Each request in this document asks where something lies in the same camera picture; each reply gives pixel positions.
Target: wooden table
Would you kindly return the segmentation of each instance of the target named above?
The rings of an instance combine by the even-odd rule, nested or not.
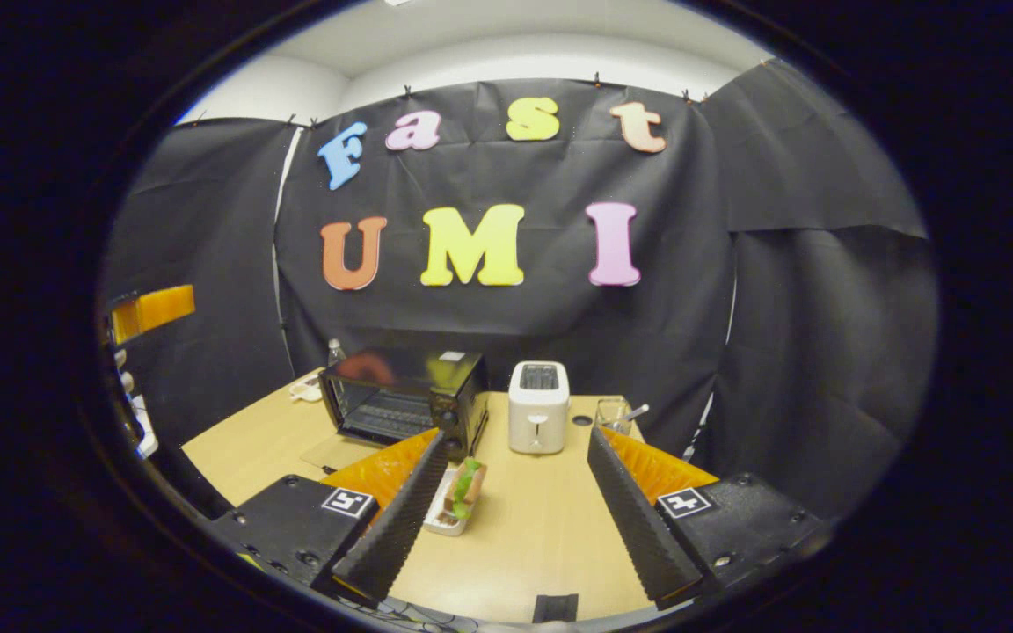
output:
[[[573,396],[570,419],[592,416],[599,397]],[[487,476],[466,531],[421,530],[391,596],[498,622],[530,622],[538,595],[578,594],[577,620],[651,608],[586,462],[591,427],[569,422],[565,450],[523,456],[508,448],[506,394],[487,394],[487,405],[475,454]],[[639,428],[631,436],[643,440]],[[322,466],[341,469],[379,448],[337,436],[322,402],[292,401],[285,386],[182,449],[240,505],[287,474],[318,481]]]

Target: toaster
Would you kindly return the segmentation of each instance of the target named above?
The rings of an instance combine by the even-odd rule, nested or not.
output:
[[[511,450],[547,456],[565,448],[570,411],[570,379],[565,366],[523,361],[511,374],[508,396]]]

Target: black curtain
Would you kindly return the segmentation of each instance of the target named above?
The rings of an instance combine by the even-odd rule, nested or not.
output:
[[[292,380],[272,224],[294,126],[218,120],[170,131],[111,229],[101,297],[193,284],[191,316],[128,341],[163,458]]]
[[[936,351],[925,229],[860,124],[780,62],[703,106],[736,255],[736,306],[698,454],[845,517],[897,457]]]
[[[546,141],[508,137],[508,107],[522,96],[549,96],[560,130]],[[650,155],[624,142],[609,109],[642,101],[663,123],[669,147]],[[403,113],[443,116],[440,141],[424,151],[393,152],[385,138]],[[361,171],[330,190],[318,150],[355,122]],[[622,85],[568,80],[470,83],[367,105],[304,133],[277,222],[281,304],[298,373],[326,362],[326,341],[349,351],[367,344],[469,349],[489,361],[491,388],[505,390],[526,360],[565,364],[574,393],[623,393],[648,402],[643,434],[680,452],[703,413],[728,323],[732,255],[716,180],[711,129],[695,103]],[[588,205],[622,202],[630,222],[630,288],[589,282],[596,232]],[[514,288],[475,278],[425,288],[430,228],[424,212],[459,209],[474,231],[495,204],[523,206]],[[320,229],[357,227],[386,217],[377,278],[361,291],[336,291],[322,273]],[[362,234],[346,237],[346,267],[362,257]]]

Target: white ceiling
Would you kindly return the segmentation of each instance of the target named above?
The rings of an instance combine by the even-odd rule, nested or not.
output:
[[[405,57],[486,36],[570,32],[643,42],[738,72],[772,55],[667,0],[366,0],[270,49],[354,79]]]

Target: blue letter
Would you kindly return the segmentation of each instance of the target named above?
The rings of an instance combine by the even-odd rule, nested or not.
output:
[[[366,124],[359,121],[318,149],[318,155],[323,157],[326,169],[330,170],[330,190],[341,187],[342,183],[350,180],[362,169],[361,164],[349,160],[353,157],[363,157],[363,142],[358,137],[365,133]]]

